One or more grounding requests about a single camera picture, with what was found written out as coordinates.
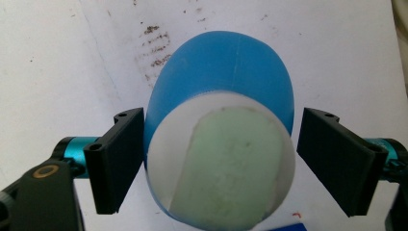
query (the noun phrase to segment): white surface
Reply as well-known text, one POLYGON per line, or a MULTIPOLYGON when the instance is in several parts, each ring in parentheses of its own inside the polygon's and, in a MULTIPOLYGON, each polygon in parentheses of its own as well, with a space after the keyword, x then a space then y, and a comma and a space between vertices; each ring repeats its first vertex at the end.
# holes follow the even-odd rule
MULTIPOLYGON (((212 30, 260 39, 282 58, 293 81, 294 145, 302 110, 312 107, 362 137, 408 146, 390 1, 3 0, 0 30, 0 189, 61 138, 100 136, 116 113, 146 107, 160 61, 212 30), (145 35, 148 26, 160 28, 145 35)), ((309 230, 384 230, 395 185, 381 182, 369 214, 347 218, 298 157, 296 164, 287 199, 255 230, 297 222, 294 212, 309 230)), ((143 171, 118 215, 95 214, 87 181, 77 190, 88 230, 192 230, 159 211, 143 171)))

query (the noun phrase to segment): blue anodized part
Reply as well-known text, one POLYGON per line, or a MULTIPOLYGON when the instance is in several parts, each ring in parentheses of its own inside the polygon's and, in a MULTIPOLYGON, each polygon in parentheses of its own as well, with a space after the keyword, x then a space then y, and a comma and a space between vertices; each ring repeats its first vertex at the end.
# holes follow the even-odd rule
POLYGON ((76 137, 72 139, 66 147, 64 157, 74 159, 76 164, 79 164, 85 168, 85 173, 77 176, 76 178, 89 178, 84 147, 92 142, 95 142, 97 139, 97 137, 76 137))

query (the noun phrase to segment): dark stain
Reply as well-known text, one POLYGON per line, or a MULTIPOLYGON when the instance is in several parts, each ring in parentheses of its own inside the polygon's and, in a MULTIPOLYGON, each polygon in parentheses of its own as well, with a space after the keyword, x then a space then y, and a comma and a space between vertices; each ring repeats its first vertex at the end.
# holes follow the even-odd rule
POLYGON ((158 39, 163 39, 163 38, 169 39, 168 32, 166 32, 164 35, 159 34, 159 35, 157 35, 155 38, 149 40, 148 42, 149 42, 149 44, 150 44, 150 43, 152 43, 153 41, 156 41, 156 40, 158 40, 158 39))
POLYGON ((144 31, 145 35, 148 35, 154 31, 156 31, 157 29, 159 29, 159 26, 148 26, 147 29, 144 31))
POLYGON ((154 61, 150 66, 155 67, 157 65, 164 65, 170 57, 171 55, 166 55, 164 58, 154 61))
POLYGON ((156 53, 158 51, 163 51, 164 49, 166 49, 165 46, 155 47, 155 48, 152 49, 151 53, 154 54, 154 53, 156 53))

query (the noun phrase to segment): black bracket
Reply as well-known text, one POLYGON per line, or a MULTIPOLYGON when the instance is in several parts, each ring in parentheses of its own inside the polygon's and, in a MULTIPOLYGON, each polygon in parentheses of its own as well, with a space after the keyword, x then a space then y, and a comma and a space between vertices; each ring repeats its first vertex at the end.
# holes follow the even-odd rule
POLYGON ((306 108, 297 152, 349 217, 366 215, 388 151, 358 137, 339 120, 306 108))

